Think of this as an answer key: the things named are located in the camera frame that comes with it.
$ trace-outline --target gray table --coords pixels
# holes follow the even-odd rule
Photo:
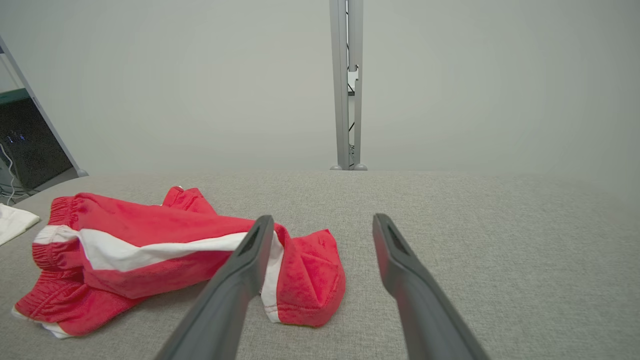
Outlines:
[[[390,215],[493,359],[637,359],[640,217],[592,187],[534,176],[257,172],[83,177],[17,205],[42,221],[0,247],[0,354],[7,359],[152,359],[202,285],[152,297],[83,338],[57,340],[9,315],[38,277],[30,243],[53,198],[77,192],[159,204],[198,187],[221,215],[272,214],[292,236],[329,228],[347,275],[320,329],[273,324],[249,306],[239,359],[406,357],[378,273],[375,212]]]

